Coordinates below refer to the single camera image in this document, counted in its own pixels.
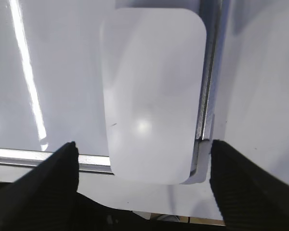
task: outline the white surface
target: white surface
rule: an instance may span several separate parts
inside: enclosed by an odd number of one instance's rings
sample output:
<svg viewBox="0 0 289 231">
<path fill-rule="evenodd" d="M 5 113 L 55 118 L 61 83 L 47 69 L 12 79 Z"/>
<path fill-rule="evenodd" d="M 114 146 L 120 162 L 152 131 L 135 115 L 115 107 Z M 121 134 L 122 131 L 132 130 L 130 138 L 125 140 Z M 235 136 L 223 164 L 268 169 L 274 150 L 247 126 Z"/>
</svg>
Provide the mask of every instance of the white surface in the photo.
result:
<svg viewBox="0 0 289 231">
<path fill-rule="evenodd" d="M 111 169 L 137 182 L 190 175 L 206 29 L 190 10 L 122 8 L 102 26 Z"/>
<path fill-rule="evenodd" d="M 0 148 L 108 155 L 100 24 L 112 0 L 0 0 Z"/>
<path fill-rule="evenodd" d="M 234 1 L 214 138 L 289 184 L 289 0 Z"/>
</svg>

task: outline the white panel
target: white panel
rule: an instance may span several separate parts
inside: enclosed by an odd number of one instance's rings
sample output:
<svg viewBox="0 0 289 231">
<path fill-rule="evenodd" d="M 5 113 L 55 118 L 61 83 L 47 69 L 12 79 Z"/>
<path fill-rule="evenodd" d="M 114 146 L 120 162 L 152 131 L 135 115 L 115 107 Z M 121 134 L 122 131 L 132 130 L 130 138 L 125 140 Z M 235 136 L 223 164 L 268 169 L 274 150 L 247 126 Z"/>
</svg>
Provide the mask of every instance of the white panel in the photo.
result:
<svg viewBox="0 0 289 231">
<path fill-rule="evenodd" d="M 289 184 L 289 0 L 230 12 L 213 137 Z"/>
<path fill-rule="evenodd" d="M 112 171 L 136 181 L 185 181 L 206 43 L 200 17 L 184 9 L 119 9 L 101 41 Z"/>
<path fill-rule="evenodd" d="M 0 148 L 108 155 L 99 28 L 114 0 L 0 0 Z"/>
</svg>

